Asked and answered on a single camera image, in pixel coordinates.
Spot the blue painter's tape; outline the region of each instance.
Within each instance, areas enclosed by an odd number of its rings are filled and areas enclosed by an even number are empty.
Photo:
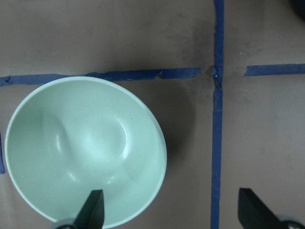
[[[177,68],[177,69],[155,69],[155,70],[137,70],[121,71],[107,73],[88,73],[85,76],[96,77],[109,81],[126,80],[153,80],[157,76],[163,79],[182,79],[190,78],[201,73],[201,68]],[[45,84],[53,80],[71,77],[75,75],[61,74],[36,74],[36,75],[15,75],[0,77],[0,86],[11,84]]]
[[[305,74],[305,64],[274,64],[247,66],[245,76]]]
[[[211,229],[219,229],[221,150],[223,125],[223,74],[224,74],[224,0],[214,0],[216,11],[216,31],[214,34],[214,79],[215,90],[212,139],[212,190],[211,190]]]
[[[0,174],[5,173],[3,159],[2,159],[2,144],[1,144],[1,133],[0,133]]]

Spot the bowl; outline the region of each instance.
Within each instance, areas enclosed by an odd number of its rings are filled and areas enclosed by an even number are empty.
[[[10,177],[52,221],[75,218],[103,189],[103,228],[140,214],[157,195],[166,145],[147,106],[123,87],[76,76],[47,83],[17,107],[5,138]]]

